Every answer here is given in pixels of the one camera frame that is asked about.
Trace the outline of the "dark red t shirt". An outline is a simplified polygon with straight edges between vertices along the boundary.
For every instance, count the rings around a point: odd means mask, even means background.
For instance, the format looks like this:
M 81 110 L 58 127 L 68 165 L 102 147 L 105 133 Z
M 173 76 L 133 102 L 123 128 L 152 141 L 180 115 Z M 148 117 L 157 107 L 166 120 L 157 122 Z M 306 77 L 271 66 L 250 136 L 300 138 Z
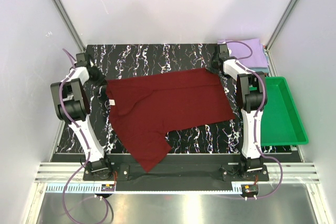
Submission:
M 170 152 L 165 136 L 235 118 L 218 75 L 205 68 L 109 80 L 109 121 L 145 172 Z

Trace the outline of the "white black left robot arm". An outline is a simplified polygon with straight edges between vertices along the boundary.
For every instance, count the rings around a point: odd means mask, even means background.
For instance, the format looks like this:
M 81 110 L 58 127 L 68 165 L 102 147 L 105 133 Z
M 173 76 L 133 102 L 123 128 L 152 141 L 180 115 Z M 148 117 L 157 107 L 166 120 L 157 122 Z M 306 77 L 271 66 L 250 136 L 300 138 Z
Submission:
M 50 85 L 56 115 L 72 129 L 84 150 L 83 179 L 108 180 L 113 175 L 113 167 L 90 123 L 91 108 L 83 88 L 87 81 L 99 87 L 105 86 L 106 77 L 93 64 L 88 53 L 72 56 L 66 49 L 63 51 L 71 62 L 71 68 L 64 79 Z

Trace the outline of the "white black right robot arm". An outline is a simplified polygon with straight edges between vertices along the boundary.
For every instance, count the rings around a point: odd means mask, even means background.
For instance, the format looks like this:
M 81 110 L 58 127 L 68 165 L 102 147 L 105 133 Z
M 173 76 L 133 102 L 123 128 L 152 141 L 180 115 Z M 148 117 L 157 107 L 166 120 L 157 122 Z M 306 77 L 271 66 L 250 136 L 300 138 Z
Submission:
M 236 81 L 236 103 L 243 116 L 243 146 L 237 173 L 250 180 L 263 171 L 261 154 L 261 119 L 267 104 L 266 77 L 262 71 L 253 71 L 230 55 L 227 43 L 215 46 L 206 69 L 214 74 L 225 74 Z

